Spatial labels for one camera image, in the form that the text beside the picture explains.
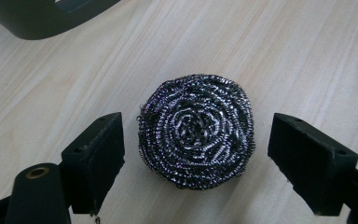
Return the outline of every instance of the wood grain surface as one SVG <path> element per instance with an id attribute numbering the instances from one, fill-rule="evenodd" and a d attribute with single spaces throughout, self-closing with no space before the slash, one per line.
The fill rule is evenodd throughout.
<path id="1" fill-rule="evenodd" d="M 256 150 L 243 176 L 180 190 L 141 160 L 136 117 L 163 81 L 198 73 L 244 88 Z M 0 199 L 18 172 L 59 163 L 95 119 L 118 111 L 126 163 L 103 204 L 103 224 L 346 223 L 347 207 L 340 217 L 312 214 L 267 148 L 281 112 L 358 153 L 358 1 L 123 0 L 38 41 L 0 25 Z"/>

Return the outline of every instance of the screw hole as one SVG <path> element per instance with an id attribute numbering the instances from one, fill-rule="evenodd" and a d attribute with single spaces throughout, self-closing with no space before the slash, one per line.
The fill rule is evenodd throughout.
<path id="1" fill-rule="evenodd" d="M 27 178 L 28 179 L 36 179 L 48 173 L 48 167 L 38 167 L 33 169 L 32 171 L 28 172 Z"/>
<path id="2" fill-rule="evenodd" d="M 344 151 L 344 150 L 342 150 L 342 149 L 338 150 L 337 153 L 338 153 L 339 155 L 342 155 L 342 156 L 347 155 L 347 152 Z"/>

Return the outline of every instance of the wire spiral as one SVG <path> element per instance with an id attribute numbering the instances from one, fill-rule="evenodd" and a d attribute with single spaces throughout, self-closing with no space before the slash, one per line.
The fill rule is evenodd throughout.
<path id="1" fill-rule="evenodd" d="M 179 189 L 211 189 L 240 176 L 255 149 L 246 94 L 215 75 L 164 82 L 138 120 L 142 159 Z"/>

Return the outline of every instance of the wooden table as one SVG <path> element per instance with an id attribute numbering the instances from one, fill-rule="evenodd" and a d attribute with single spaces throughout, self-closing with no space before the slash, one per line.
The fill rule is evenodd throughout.
<path id="1" fill-rule="evenodd" d="M 246 173 L 206 191 L 177 189 L 138 153 L 140 105 L 163 81 L 197 73 L 238 82 L 255 119 Z M 0 25 L 0 199 L 18 172 L 59 163 L 91 122 L 118 111 L 126 163 L 103 223 L 346 223 L 348 208 L 312 214 L 267 148 L 281 112 L 358 153 L 358 1 L 123 0 L 38 41 Z"/>

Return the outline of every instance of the stainless steel scourer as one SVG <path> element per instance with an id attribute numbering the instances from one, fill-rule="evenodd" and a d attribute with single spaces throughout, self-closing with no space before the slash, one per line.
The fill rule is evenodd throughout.
<path id="1" fill-rule="evenodd" d="M 243 174 L 255 149 L 249 100 L 220 76 L 164 82 L 138 120 L 142 159 L 179 189 L 212 189 Z"/>

